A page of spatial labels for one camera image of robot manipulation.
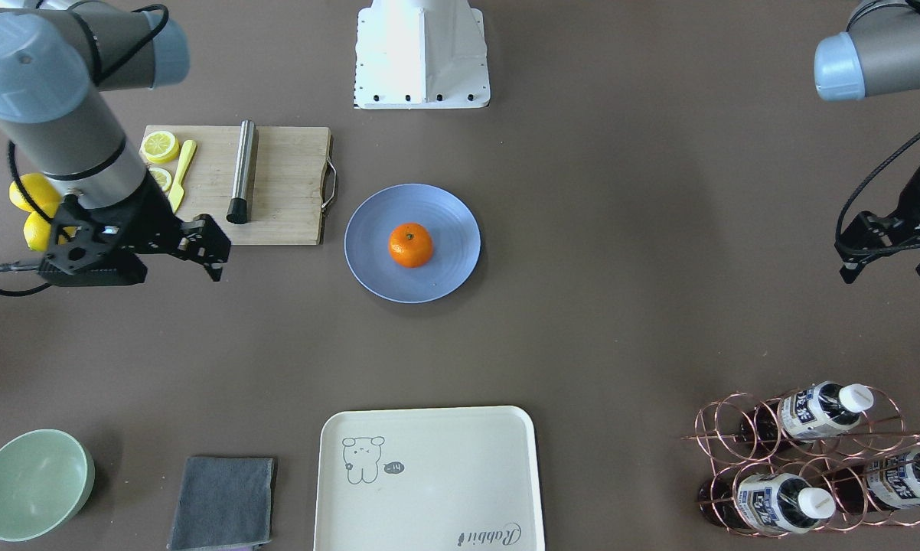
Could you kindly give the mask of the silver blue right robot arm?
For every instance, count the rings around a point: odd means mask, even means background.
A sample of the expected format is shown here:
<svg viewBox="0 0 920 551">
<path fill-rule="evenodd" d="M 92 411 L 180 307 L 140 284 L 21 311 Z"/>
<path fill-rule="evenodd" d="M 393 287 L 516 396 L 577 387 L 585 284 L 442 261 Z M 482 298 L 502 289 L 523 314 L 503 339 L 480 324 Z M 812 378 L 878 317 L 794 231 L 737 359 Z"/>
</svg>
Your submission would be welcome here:
<svg viewBox="0 0 920 551">
<path fill-rule="evenodd" d="M 184 222 L 149 174 L 139 144 L 102 91 L 180 83 L 190 70 L 184 29 L 162 5 L 135 11 L 100 1 L 0 2 L 0 129 L 61 194 L 48 210 L 41 258 L 0 266 L 44 286 L 138 285 L 141 255 L 166 254 L 219 280 L 230 240 L 208 215 Z"/>
</svg>

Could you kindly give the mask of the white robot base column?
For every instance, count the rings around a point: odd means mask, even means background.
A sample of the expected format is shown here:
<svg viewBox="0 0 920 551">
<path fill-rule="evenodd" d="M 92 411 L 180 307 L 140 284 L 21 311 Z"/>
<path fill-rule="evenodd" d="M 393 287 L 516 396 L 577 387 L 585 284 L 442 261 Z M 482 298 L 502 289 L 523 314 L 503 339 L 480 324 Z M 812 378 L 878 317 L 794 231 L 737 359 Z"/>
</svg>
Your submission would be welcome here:
<svg viewBox="0 0 920 551">
<path fill-rule="evenodd" d="M 353 106 L 477 109 L 491 101 L 484 15 L 467 1 L 373 1 L 357 14 Z"/>
</svg>

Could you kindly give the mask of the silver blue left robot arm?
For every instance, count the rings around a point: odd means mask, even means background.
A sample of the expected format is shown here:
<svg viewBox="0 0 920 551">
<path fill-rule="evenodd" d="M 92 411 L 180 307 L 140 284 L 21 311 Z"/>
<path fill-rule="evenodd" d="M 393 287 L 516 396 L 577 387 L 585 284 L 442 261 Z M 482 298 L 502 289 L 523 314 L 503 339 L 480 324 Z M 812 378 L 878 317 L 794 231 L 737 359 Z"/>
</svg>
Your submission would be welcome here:
<svg viewBox="0 0 920 551">
<path fill-rule="evenodd" d="M 845 31 L 817 46 L 814 87 L 825 101 L 920 90 L 920 1 L 859 3 Z M 889 215 L 863 210 L 847 222 L 841 212 L 834 246 L 847 283 L 870 262 L 920 249 L 920 165 Z M 920 278 L 920 262 L 916 272 Z"/>
</svg>

